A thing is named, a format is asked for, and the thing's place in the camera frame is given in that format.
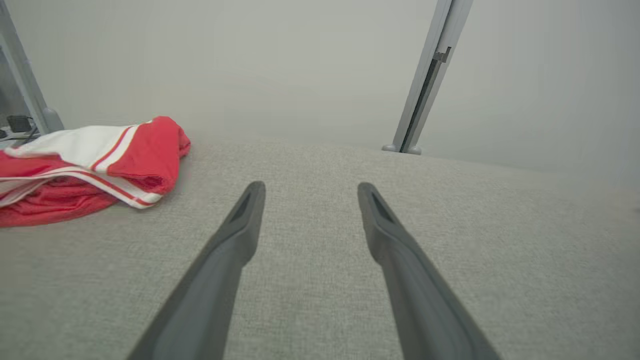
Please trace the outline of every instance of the red and white fabric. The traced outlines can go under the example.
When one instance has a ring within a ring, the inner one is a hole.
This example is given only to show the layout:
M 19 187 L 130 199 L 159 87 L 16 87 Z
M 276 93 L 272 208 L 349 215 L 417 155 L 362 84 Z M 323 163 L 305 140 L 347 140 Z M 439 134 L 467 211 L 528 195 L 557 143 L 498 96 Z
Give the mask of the red and white fabric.
M 77 218 L 118 200 L 138 209 L 175 186 L 191 142 L 169 117 L 87 126 L 0 152 L 0 227 Z

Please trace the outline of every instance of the red stripe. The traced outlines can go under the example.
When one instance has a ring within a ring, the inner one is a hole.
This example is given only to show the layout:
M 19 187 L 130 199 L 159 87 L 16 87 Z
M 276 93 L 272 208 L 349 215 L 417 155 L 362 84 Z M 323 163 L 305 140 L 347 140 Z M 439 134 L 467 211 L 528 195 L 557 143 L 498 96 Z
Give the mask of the red stripe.
M 106 181 L 105 179 L 103 179 L 103 178 L 101 178 L 101 177 L 99 177 L 99 176 L 95 176 L 95 175 L 90 174 L 90 173 L 88 173 L 88 172 L 83 172 L 83 171 L 78 171 L 78 170 L 69 170 L 69 171 L 65 171 L 65 172 L 77 172 L 78 174 L 86 175 L 86 176 L 88 176 L 88 177 L 90 177 L 90 178 L 92 178 L 92 179 L 94 179 L 94 180 L 97 180 L 97 181 L 101 182 L 102 184 L 104 184 L 104 185 L 106 185 L 106 186 L 108 186 L 108 187 L 110 187 L 110 188 L 114 189 L 115 191 L 117 191 L 117 192 L 121 193 L 122 195 L 124 195 L 124 196 L 125 196 L 125 197 L 127 197 L 128 199 L 131 199 L 131 200 L 133 200 L 133 201 L 137 202 L 138 204 L 141 204 L 141 205 L 144 205 L 144 206 L 151 206 L 151 205 L 153 205 L 153 203 L 152 203 L 152 202 L 146 202 L 146 201 L 144 201 L 144 200 L 141 200 L 141 199 L 139 199 L 139 198 L 137 198 L 137 197 L 135 197 L 135 196 L 131 195 L 130 193 L 128 193 L 128 192 L 126 192 L 126 191 L 122 190 L 121 188 L 119 188 L 119 187 L 115 186 L 114 184 L 111 184 L 109 181 Z
M 113 154 L 113 152 L 118 148 L 118 145 L 120 145 L 120 143 L 122 142 L 122 138 L 124 138 L 124 135 L 127 133 L 127 131 L 129 131 L 130 128 L 132 128 L 132 126 L 129 126 L 128 128 L 124 129 L 124 131 L 122 131 L 122 134 L 120 135 L 120 138 L 118 139 L 116 144 L 111 148 L 111 150 L 109 150 L 109 152 L 107 152 L 103 157 L 101 157 L 93 164 L 91 170 L 95 171 L 95 167 L 98 166 L 99 163 L 102 163 L 106 158 L 109 157 L 109 155 Z

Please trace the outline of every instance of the gray wall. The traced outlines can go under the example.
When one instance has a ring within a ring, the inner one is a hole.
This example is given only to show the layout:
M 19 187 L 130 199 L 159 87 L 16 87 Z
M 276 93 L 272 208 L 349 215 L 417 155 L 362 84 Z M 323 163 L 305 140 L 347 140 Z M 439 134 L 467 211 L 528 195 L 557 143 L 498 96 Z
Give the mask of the gray wall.
M 379 149 L 436 0 L 7 0 L 67 127 Z M 476 0 L 419 144 L 640 184 L 640 1 Z
M 640 185 L 640 1 L 475 0 L 419 145 Z
M 172 116 L 188 134 L 379 149 L 436 0 L 6 0 L 67 127 Z

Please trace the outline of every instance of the gray upholstery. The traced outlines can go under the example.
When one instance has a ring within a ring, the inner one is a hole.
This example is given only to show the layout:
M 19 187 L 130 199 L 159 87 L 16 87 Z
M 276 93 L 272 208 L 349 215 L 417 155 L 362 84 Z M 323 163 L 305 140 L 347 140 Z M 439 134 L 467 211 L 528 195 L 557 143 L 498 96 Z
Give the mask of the gray upholstery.
M 402 358 L 360 181 L 504 358 L 640 356 L 637 192 L 365 149 L 194 141 L 154 208 L 0 229 L 0 358 L 123 359 L 253 180 L 266 207 L 227 359 Z

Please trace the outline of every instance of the black object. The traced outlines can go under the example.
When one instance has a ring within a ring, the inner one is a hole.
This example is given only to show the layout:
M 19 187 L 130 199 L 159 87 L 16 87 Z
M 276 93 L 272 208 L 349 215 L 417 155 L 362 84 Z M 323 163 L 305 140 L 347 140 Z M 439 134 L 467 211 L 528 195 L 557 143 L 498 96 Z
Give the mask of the black object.
M 499 359 L 375 186 L 358 200 L 371 256 L 382 266 L 404 358 Z
M 26 115 L 9 115 L 6 117 L 9 126 L 11 127 L 11 131 L 14 133 L 24 133 L 25 131 L 31 130 L 31 123 L 29 123 L 29 119 Z
M 129 359 L 221 359 L 242 267 L 258 244 L 265 186 L 249 184 Z

